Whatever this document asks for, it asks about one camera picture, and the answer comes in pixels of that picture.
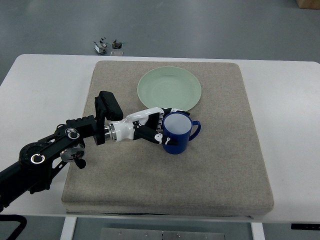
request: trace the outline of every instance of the table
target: table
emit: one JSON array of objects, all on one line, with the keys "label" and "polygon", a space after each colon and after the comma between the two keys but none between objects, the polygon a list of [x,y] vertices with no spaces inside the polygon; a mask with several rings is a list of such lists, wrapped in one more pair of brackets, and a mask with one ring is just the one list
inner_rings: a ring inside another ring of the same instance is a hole
[{"label": "table", "polygon": [[[83,114],[98,61],[229,62],[239,65],[274,197],[274,209],[251,222],[318,223],[320,216],[320,64],[301,61],[79,55],[19,56],[0,86],[0,171],[20,149]],[[66,216],[65,167],[49,191],[14,201],[4,214]],[[222,220],[246,221],[243,218]]]}]

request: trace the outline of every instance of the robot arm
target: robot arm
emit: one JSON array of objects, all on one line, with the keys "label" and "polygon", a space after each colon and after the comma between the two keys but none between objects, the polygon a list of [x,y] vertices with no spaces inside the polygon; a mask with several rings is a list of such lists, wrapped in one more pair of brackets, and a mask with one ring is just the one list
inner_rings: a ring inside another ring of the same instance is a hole
[{"label": "robot arm", "polygon": [[172,112],[183,112],[189,115],[188,112],[175,108],[154,107],[138,111],[120,121],[107,123],[108,137],[106,139],[119,142],[123,139],[137,140],[143,138],[155,144],[176,145],[175,141],[158,132],[163,129],[165,116]]},{"label": "robot arm", "polygon": [[[0,172],[0,212],[26,191],[33,194],[49,190],[53,178],[67,163],[75,162],[83,169],[86,166],[83,159],[85,138],[93,137],[96,145],[106,140],[119,142],[139,138],[156,144],[177,144],[158,132],[163,127],[164,117],[177,109],[154,107],[123,119],[115,96],[107,91],[100,92],[94,105],[95,117],[90,115],[58,125],[54,134],[24,146],[18,162]],[[62,161],[53,168],[54,160],[59,157]]]}]

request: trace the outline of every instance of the black cable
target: black cable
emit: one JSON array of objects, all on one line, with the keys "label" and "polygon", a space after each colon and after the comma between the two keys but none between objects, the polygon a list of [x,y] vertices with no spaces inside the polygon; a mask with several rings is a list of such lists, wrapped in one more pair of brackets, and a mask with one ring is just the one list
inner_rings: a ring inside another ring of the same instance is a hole
[{"label": "black cable", "polygon": [[27,226],[27,219],[24,216],[21,215],[0,215],[0,221],[13,221],[13,222],[19,222],[19,226],[13,231],[13,233],[6,239],[6,240],[15,240],[19,235],[22,233],[22,231]]}]

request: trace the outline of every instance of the plate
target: plate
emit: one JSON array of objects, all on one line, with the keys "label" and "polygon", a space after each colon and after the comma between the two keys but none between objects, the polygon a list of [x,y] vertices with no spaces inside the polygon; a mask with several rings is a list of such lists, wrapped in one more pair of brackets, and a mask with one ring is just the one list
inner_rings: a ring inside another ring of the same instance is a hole
[{"label": "plate", "polygon": [[192,109],[200,100],[201,85],[189,71],[162,66],[147,72],[139,81],[137,93],[147,108]]}]

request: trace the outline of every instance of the gray felt pad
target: gray felt pad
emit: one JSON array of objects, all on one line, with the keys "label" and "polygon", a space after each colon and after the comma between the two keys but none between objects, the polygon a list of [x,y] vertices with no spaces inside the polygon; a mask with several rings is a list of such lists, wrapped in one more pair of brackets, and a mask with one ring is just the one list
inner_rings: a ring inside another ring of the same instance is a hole
[{"label": "gray felt pad", "polygon": [[62,203],[68,212],[149,213],[184,216],[254,216],[274,201],[239,66],[222,62],[100,61],[84,110],[95,115],[95,97],[113,92],[124,116],[146,109],[137,85],[148,71],[176,66],[202,87],[189,112],[200,134],[185,152],[139,140],[86,139],[84,169],[71,164]]}]

